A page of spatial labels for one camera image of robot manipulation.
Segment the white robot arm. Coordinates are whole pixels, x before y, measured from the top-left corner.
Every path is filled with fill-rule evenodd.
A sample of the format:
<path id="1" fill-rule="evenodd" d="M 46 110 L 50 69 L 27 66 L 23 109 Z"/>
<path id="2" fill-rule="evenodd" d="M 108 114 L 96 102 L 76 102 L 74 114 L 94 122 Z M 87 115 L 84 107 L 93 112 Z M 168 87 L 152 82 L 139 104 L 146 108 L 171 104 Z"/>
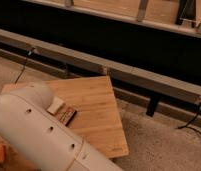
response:
<path id="1" fill-rule="evenodd" d="M 45 83 L 0 94 L 0 135 L 41 171 L 123 171 L 48 113 L 56 100 Z"/>

